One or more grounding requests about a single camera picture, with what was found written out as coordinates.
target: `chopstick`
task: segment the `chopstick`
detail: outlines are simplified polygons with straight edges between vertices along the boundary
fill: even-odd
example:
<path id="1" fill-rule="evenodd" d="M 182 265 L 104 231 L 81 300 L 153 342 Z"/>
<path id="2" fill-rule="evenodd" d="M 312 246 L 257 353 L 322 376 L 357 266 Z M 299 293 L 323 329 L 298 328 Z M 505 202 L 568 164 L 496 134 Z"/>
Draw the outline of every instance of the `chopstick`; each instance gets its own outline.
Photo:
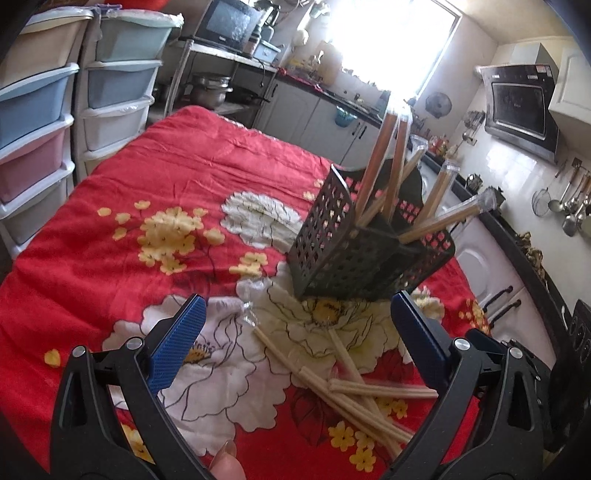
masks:
<path id="1" fill-rule="evenodd" d="M 403 430 L 395 423 L 387 422 L 381 415 L 376 415 L 370 412 L 367 408 L 359 405 L 351 398 L 343 395 L 342 393 L 331 392 L 328 388 L 326 380 L 321 379 L 308 367 L 302 367 L 300 369 L 300 376 L 304 377 L 306 383 L 311 385 L 315 389 L 321 391 L 323 395 L 329 397 L 338 406 L 348 411 L 357 417 L 358 420 L 362 420 L 366 425 L 378 430 L 379 432 L 385 433 L 388 436 L 398 440 L 399 442 L 408 443 L 413 438 L 413 433 Z"/>
<path id="2" fill-rule="evenodd" d="M 316 386 L 310 383 L 307 380 L 306 373 L 302 374 L 301 370 L 296 367 L 296 365 L 291 362 L 272 342 L 272 340 L 259 328 L 254 327 L 254 334 L 257 338 L 261 341 L 263 345 L 265 345 L 275 357 L 287 368 L 289 369 L 304 385 L 307 385 L 309 389 L 311 389 L 316 395 L 318 395 L 324 403 L 326 403 L 330 408 L 332 408 L 335 412 L 341 415 L 345 420 L 347 420 L 351 425 L 354 425 L 355 428 L 364 432 L 367 436 L 377 440 L 382 445 L 388 447 L 388 442 L 383 438 L 381 433 L 378 433 L 375 429 L 368 426 L 366 423 L 360 421 L 357 416 L 349 412 L 347 409 L 342 408 L 340 405 L 335 402 L 332 398 L 335 394 L 332 394 L 328 390 L 328 386 L 326 389 L 322 386 L 322 379 L 321 382 L 313 382 Z M 395 458 L 401 452 L 400 446 L 394 452 L 390 452 L 390 454 Z"/>
<path id="3" fill-rule="evenodd" d="M 425 205 L 423 205 L 421 212 L 417 215 L 414 223 L 418 225 L 422 221 L 431 218 L 437 212 L 437 208 L 439 207 L 443 195 L 447 191 L 447 187 L 449 187 L 452 179 L 453 175 L 450 173 L 450 170 L 445 168 L 439 170 L 435 185 L 429 193 L 429 197 L 427 197 L 427 201 L 425 202 Z"/>
<path id="4" fill-rule="evenodd" d="M 396 148 L 394 150 L 394 159 L 392 161 L 392 170 L 390 171 L 390 180 L 388 182 L 388 190 L 384 198 L 384 208 L 382 210 L 388 223 L 392 217 L 394 210 L 394 200 L 398 198 L 400 192 L 400 185 L 402 184 L 402 170 L 404 168 L 404 152 L 408 141 L 408 122 L 400 120 L 398 127 L 398 136 L 396 139 Z"/>
<path id="5" fill-rule="evenodd" d="M 335 346 L 335 351 L 336 351 L 337 357 L 339 358 L 339 360 L 341 361 L 341 363 L 345 367 L 345 370 L 347 370 L 347 374 L 349 375 L 349 378 L 352 380 L 351 383 L 353 383 L 354 385 L 358 385 L 358 386 L 364 385 L 365 381 L 363 380 L 363 377 L 359 373 L 359 370 L 357 370 L 357 366 L 355 365 L 355 362 L 353 361 L 353 359 L 349 355 L 347 348 L 345 347 L 345 345 L 343 345 L 343 342 L 341 342 L 339 335 L 336 333 L 336 331 L 334 329 L 330 329 L 329 336 L 330 336 L 330 340 L 333 342 L 333 345 Z M 370 412 L 372 412 L 378 416 L 382 415 L 382 412 L 380 411 L 378 404 L 375 402 L 375 400 L 373 398 L 363 396 L 363 397 L 361 397 L 361 401 L 365 404 L 365 407 Z M 388 442 L 388 445 L 386 445 L 386 446 L 388 446 L 393 452 L 396 452 L 400 448 L 400 445 L 395 443 L 390 438 L 385 437 L 384 440 L 386 442 Z"/>
<path id="6" fill-rule="evenodd" d="M 369 196 L 374 189 L 375 180 L 378 178 L 379 169 L 382 166 L 382 160 L 388 149 L 390 139 L 394 134 L 397 122 L 398 116 L 395 113 L 386 113 L 384 116 L 382 128 L 379 130 L 378 139 L 371 152 L 368 166 L 365 169 L 363 179 L 361 180 L 361 188 L 357 194 L 357 200 L 355 202 L 355 218 L 357 220 L 363 215 L 363 211 L 368 204 Z"/>
<path id="7" fill-rule="evenodd" d="M 400 185 L 404 183 L 404 180 L 406 180 L 410 173 L 416 168 L 418 162 L 421 160 L 426 151 L 427 147 L 421 145 L 418 148 L 418 150 L 414 153 L 413 157 L 406 163 L 402 170 L 402 179 L 400 181 Z M 382 195 L 379 198 L 376 198 L 374 202 L 368 207 L 368 209 L 363 213 L 363 215 L 357 222 L 358 227 L 368 226 L 369 223 L 374 219 L 374 217 L 380 212 L 380 210 L 384 206 L 387 191 L 388 188 L 386 188 L 382 192 Z"/>
<path id="8" fill-rule="evenodd" d="M 354 381 L 331 378 L 329 380 L 331 392 L 348 395 L 385 398 L 437 398 L 437 391 L 427 387 L 386 387 L 384 385 L 363 384 Z"/>
<path id="9" fill-rule="evenodd" d="M 424 237 L 428 233 L 442 230 L 452 223 L 463 222 L 467 217 L 478 215 L 479 213 L 481 213 L 481 209 L 477 203 L 450 209 L 443 215 L 427 219 L 423 223 L 413 226 L 409 231 L 399 235 L 398 241 L 402 244 L 409 244 Z"/>

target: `black countertop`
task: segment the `black countertop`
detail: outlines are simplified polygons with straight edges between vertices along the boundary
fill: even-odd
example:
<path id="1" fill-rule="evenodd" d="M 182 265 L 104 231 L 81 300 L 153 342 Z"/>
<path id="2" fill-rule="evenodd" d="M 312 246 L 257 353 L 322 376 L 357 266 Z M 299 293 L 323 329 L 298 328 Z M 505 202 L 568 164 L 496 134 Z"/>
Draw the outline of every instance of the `black countertop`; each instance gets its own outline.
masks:
<path id="1" fill-rule="evenodd" d="M 341 107 L 346 112 L 355 115 L 359 120 L 363 120 L 364 122 L 369 123 L 373 127 L 381 128 L 382 121 L 375 115 L 371 115 L 369 113 L 360 110 L 359 108 L 347 103 L 346 101 L 334 97 L 326 92 L 319 92 L 314 86 L 308 85 L 307 83 L 299 82 L 298 80 L 284 75 L 277 75 L 277 80 L 281 82 L 287 83 L 288 85 L 294 86 L 299 88 L 300 90 L 304 90 L 305 92 L 311 93 L 312 95 L 316 95 L 318 98 L 326 100 L 333 105 Z"/>
<path id="2" fill-rule="evenodd" d="M 431 153 L 427 153 L 422 162 L 434 172 L 438 173 L 443 164 L 443 159 Z M 452 185 L 452 192 L 461 200 L 465 201 L 474 194 L 466 188 L 466 180 L 458 175 Z M 496 242 L 502 248 L 517 274 L 521 277 L 525 288 L 529 292 L 552 342 L 556 357 L 563 351 L 565 346 L 570 345 L 566 331 L 566 325 L 570 324 L 570 312 L 560 295 L 560 292 L 546 273 L 544 285 L 536 274 L 533 266 L 525 257 L 517 244 L 517 233 L 497 210 L 481 213 L 478 219 L 483 223 Z"/>

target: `cabinet handle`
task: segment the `cabinet handle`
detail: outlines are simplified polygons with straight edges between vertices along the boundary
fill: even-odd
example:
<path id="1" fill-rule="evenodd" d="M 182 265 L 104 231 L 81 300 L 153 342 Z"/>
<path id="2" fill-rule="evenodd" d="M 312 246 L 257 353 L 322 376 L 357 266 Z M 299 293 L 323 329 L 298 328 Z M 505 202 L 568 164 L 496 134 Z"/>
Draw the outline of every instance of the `cabinet handle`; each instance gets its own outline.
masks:
<path id="1" fill-rule="evenodd" d="M 494 297 L 492 297 L 489 301 L 487 301 L 484 304 L 484 307 L 482 307 L 482 311 L 484 313 L 486 313 L 486 311 L 488 310 L 488 307 L 491 306 L 491 303 L 493 303 L 494 301 L 497 301 L 499 299 L 499 297 L 501 295 L 503 295 L 504 293 L 511 293 L 513 291 L 513 285 L 509 285 L 506 289 L 501 290 L 499 293 L 497 293 Z"/>
<path id="2" fill-rule="evenodd" d="M 509 305 L 507 305 L 504 309 L 502 309 L 496 316 L 495 318 L 493 318 L 490 322 L 489 322 L 489 327 L 490 328 L 494 328 L 495 327 L 495 323 L 497 320 L 499 320 L 505 313 L 507 313 L 509 310 L 511 309 L 516 309 L 518 306 L 521 305 L 521 300 L 517 300 L 513 303 L 510 303 Z"/>

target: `metal screw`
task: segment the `metal screw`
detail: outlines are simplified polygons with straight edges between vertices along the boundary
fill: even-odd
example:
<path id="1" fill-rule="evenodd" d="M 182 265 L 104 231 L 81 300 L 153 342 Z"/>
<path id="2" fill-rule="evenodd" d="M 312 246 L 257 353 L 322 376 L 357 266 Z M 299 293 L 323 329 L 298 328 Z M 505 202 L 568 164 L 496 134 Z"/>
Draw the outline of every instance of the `metal screw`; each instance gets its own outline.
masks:
<path id="1" fill-rule="evenodd" d="M 509 353 L 514 358 L 523 358 L 523 352 L 519 350 L 516 346 L 509 350 Z"/>
<path id="2" fill-rule="evenodd" d="M 133 337 L 133 338 L 130 338 L 129 340 L 127 340 L 127 343 L 125 344 L 125 346 L 129 350 L 137 350 L 139 347 L 142 346 L 143 343 L 144 343 L 144 341 L 141 338 Z"/>
<path id="3" fill-rule="evenodd" d="M 78 345 L 77 347 L 74 347 L 74 349 L 72 350 L 72 355 L 74 355 L 76 358 L 84 355 L 86 353 L 86 348 L 84 348 L 82 345 Z"/>
<path id="4" fill-rule="evenodd" d="M 453 344 L 456 346 L 458 350 L 461 350 L 463 352 L 470 348 L 470 342 L 468 342 L 468 340 L 466 340 L 465 338 L 457 338 L 453 342 Z"/>

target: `stainless steel pot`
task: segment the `stainless steel pot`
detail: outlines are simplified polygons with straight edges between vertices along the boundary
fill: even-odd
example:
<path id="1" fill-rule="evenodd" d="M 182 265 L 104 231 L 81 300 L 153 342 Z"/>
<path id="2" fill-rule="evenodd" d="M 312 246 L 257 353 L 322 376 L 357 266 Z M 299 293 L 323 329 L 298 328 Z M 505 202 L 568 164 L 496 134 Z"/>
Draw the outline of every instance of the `stainless steel pot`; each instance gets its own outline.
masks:
<path id="1" fill-rule="evenodd" d="M 227 88 L 232 77 L 219 75 L 217 73 L 198 73 L 193 75 L 191 85 L 205 88 Z"/>
<path id="2" fill-rule="evenodd" d="M 191 90 L 191 103 L 215 110 L 226 100 L 226 94 L 232 91 L 231 87 L 213 89 L 195 85 Z"/>

